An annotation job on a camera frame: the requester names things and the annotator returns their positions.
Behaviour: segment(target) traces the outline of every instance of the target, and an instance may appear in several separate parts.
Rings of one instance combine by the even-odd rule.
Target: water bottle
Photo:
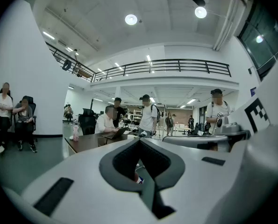
[[[73,141],[78,141],[78,123],[73,127]]]

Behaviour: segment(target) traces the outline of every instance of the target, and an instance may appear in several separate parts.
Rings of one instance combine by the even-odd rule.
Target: white shoe
[[[0,146],[0,154],[3,153],[4,150],[5,150],[4,147],[3,147],[3,146]]]

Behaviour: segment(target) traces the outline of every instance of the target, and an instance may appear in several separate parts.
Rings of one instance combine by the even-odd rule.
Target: balcony railing
[[[46,44],[48,45],[56,61],[59,62],[62,68],[64,62],[68,60],[71,62],[71,66],[67,69],[67,72],[76,75],[82,79],[85,79],[88,82],[92,82],[93,77],[95,75],[94,71],[84,66],[82,63],[76,61],[74,58],[68,56],[64,52],[60,51],[59,49],[55,48],[54,46],[50,45],[49,43],[46,42]]]
[[[229,65],[220,62],[195,59],[164,59],[136,62],[114,67],[95,74],[94,81],[128,76],[135,73],[155,73],[157,71],[201,71],[230,76]]]

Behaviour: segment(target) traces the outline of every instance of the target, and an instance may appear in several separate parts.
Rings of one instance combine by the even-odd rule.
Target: black sneaker
[[[17,143],[17,147],[18,147],[18,150],[19,151],[22,151],[22,141],[20,140],[20,141],[18,141],[18,143]]]
[[[37,148],[36,148],[35,144],[31,144],[30,149],[33,151],[33,153],[37,153]]]

